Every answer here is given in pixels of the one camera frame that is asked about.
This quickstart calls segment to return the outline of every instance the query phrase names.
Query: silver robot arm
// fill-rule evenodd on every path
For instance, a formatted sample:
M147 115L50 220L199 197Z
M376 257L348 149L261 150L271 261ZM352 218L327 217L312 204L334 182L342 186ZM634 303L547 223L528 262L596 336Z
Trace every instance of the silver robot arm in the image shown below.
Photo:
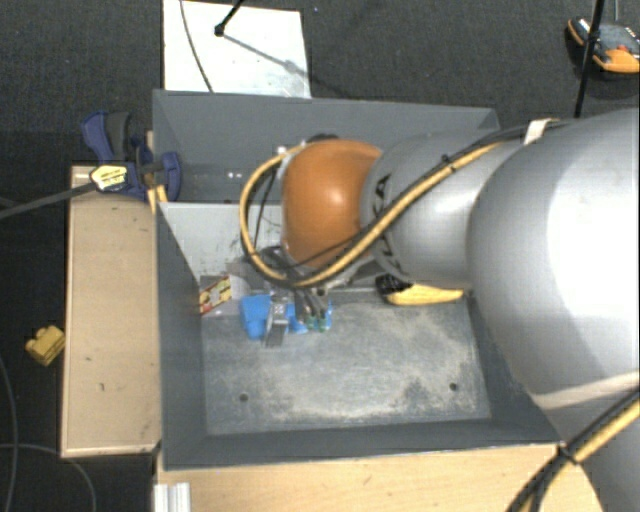
M399 279L473 290L514 376L566 440L638 386L638 125L637 109L622 110L504 143L412 205L373 251ZM385 152L363 222L477 135ZM605 510L640 510L640 423L584 468Z

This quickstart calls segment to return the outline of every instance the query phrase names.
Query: beige surface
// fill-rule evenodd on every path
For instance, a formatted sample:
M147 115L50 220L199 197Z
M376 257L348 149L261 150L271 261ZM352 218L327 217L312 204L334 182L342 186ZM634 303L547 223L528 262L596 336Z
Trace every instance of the beige surface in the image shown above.
M553 455L550 445L366 460L165 472L191 484L192 512L501 512ZM552 487L545 512L600 511L578 467Z
M90 168L74 168L73 185ZM148 205L92 192L71 201L61 451L152 450L160 385Z

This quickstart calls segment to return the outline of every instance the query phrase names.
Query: yellow cable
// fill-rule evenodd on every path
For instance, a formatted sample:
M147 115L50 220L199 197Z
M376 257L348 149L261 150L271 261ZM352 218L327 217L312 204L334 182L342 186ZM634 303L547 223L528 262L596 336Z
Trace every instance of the yellow cable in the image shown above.
M640 399L635 400L630 407L598 430L585 444L578 448L573 459L582 464L638 418L640 418ZM569 472L570 467L567 463L558 470L547 487L547 493L561 479L562 475ZM533 497L530 497L523 503L520 510L529 510L532 502Z
M573 458L577 462L584 462L616 435L631 425L638 417L640 417L640 399L635 400L628 409L622 411L605 427L596 432L589 441L578 448Z
M297 288L313 286L314 284L318 284L321 281L332 277L344 270L355 259L360 257L370 247L370 245L375 242L375 240L384 232L384 230L386 230L391 225L391 223L395 221L414 201L419 199L423 194L448 178L451 174L453 174L461 167L464 167L465 165L480 158L482 155L488 153L500 144L501 142L496 142L471 151L434 173L432 176L424 180L422 183L412 189L408 194L406 194L385 215L380 217L371 228L371 230L349 251L347 251L337 261L331 264L331 266L308 279L298 281L294 284L294 286ZM305 146L296 146L294 148L291 148L286 153L277 155L263 163L251 175L249 181L247 181L247 184L242 190L242 194L240 195L240 234L242 236L242 241L247 248L247 252L249 253L249 257L265 275L278 281L287 280L287 276L270 268L256 252L255 247L251 242L251 237L249 236L248 220L245 215L246 204L249 198L249 193L252 190L253 186L258 181L258 179L269 170L269 168L277 163L280 163L287 156L300 152L304 147Z

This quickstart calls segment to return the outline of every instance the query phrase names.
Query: blue clamp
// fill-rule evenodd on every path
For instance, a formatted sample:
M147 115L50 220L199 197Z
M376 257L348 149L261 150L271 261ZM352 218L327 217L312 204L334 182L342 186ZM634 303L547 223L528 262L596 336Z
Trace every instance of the blue clamp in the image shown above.
M100 164L118 162L126 167L126 185L118 187L117 193L146 201L148 187L142 175L164 171L167 199L177 200L182 182L182 168L177 153L164 153L161 161L154 163L153 153L144 140L139 136L128 136L130 119L127 112L93 112L80 124L85 144L96 154Z

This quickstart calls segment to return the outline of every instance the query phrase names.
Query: dark floor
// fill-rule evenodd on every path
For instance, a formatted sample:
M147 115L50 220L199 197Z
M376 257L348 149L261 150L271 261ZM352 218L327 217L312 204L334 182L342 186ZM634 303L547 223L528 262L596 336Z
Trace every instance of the dark floor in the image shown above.
M612 19L613 3L605 19ZM621 21L639 29L640 3L619 4ZM302 11L316 97L490 106L503 127L571 116L578 78L564 26L592 9L591 0L247 5ZM0 2L0 198L28 201L64 189L71 162L91 157L78 125L94 110L128 110L138 126L151 126L150 92L162 84L161 23L161 0ZM585 116L638 106L637 77L593 75ZM43 325L64 327L65 215L58 205L0 221L0 355L16 395L21 441L51 448L58 442L61 361L40 367L23 344ZM11 439L7 403L2 390L0 443ZM0 451L3 506L9 464L10 452ZM82 464L99 510L149 509L150 457ZM12 510L89 506L72 468L20 453Z

